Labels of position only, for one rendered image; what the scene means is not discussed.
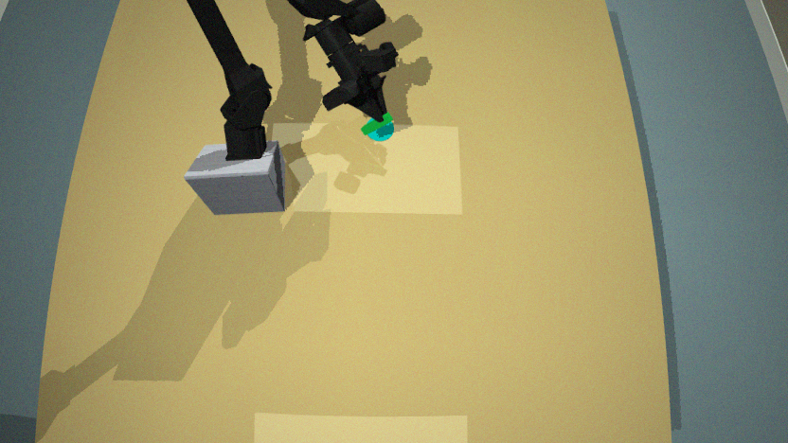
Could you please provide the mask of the cyan circle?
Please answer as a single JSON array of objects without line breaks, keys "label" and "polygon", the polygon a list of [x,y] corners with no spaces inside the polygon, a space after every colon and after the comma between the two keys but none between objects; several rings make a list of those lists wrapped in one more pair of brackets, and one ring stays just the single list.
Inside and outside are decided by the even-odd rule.
[{"label": "cyan circle", "polygon": [[394,133],[394,125],[392,121],[385,124],[383,127],[371,132],[368,136],[375,141],[385,141]]}]

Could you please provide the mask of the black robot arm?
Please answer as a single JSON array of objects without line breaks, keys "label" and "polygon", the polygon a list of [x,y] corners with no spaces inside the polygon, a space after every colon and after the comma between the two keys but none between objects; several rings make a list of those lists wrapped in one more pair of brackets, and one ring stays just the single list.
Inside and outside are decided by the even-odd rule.
[{"label": "black robot arm", "polygon": [[[227,120],[224,123],[228,153],[225,160],[260,159],[267,147],[265,127],[261,122],[271,101],[269,88],[273,87],[268,84],[261,67],[245,61],[217,3],[214,0],[187,1],[222,66],[230,95],[220,109]],[[375,0],[352,0],[347,4],[340,0],[287,1],[301,15],[321,20],[314,26],[305,26],[303,41],[314,36],[327,57],[352,42],[350,34],[362,37],[385,23],[385,11]],[[332,21],[329,18],[333,15],[341,17]],[[391,42],[382,43],[375,50],[368,50],[362,44],[361,49],[360,53],[356,48],[351,50],[356,78],[364,75],[364,71],[383,73],[396,66],[395,58],[399,53]]]}]

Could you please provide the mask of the green rectangular post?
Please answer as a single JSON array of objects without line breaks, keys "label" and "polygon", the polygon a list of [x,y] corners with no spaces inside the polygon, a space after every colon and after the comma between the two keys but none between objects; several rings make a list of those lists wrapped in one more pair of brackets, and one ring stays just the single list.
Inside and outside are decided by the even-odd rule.
[{"label": "green rectangular post", "polygon": [[384,121],[381,121],[381,122],[377,122],[377,121],[373,120],[373,121],[365,124],[364,126],[362,126],[360,128],[360,130],[362,131],[362,133],[364,135],[367,135],[367,134],[369,134],[369,133],[371,133],[371,132],[373,132],[373,131],[381,128],[381,127],[383,127],[385,124],[387,124],[387,123],[389,123],[390,121],[393,120],[393,118],[391,117],[391,115],[389,113],[386,113],[385,115],[383,115],[383,119],[384,119]]}]

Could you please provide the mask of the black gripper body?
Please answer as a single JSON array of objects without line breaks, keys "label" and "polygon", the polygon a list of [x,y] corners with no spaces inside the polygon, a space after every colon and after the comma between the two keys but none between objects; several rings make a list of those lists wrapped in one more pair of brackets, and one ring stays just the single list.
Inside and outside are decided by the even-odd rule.
[{"label": "black gripper body", "polygon": [[341,79],[338,82],[339,86],[323,97],[322,102],[328,112],[364,92],[370,84],[379,78],[378,71],[364,71],[363,68],[365,74],[358,78],[355,77],[352,70],[351,50],[356,48],[360,53],[361,45],[353,41],[327,57],[330,60],[327,66],[329,68],[333,66]]}]

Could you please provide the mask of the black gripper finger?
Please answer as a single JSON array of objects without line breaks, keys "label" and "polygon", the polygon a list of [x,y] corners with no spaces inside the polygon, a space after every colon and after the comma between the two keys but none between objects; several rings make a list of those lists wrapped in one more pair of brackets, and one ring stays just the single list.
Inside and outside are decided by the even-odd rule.
[{"label": "black gripper finger", "polygon": [[373,99],[374,99],[375,103],[377,104],[377,106],[378,106],[378,108],[379,108],[379,110],[380,110],[382,115],[385,115],[387,113],[387,110],[386,110],[386,107],[385,107],[385,100],[384,100],[384,95],[383,95],[383,89],[382,89],[382,86],[383,86],[383,83],[384,83],[384,79],[385,79],[385,76],[379,77],[377,79],[377,81],[373,82],[372,84],[370,84],[368,86],[368,88],[369,88],[370,86],[374,85],[374,88],[373,88]]},{"label": "black gripper finger", "polygon": [[344,104],[348,104],[352,107],[355,107],[369,117],[374,119],[377,122],[384,121],[383,116],[373,99],[373,88],[374,85],[370,86],[364,92],[360,93],[359,95],[355,96],[354,98],[350,99],[349,101],[345,102]]}]

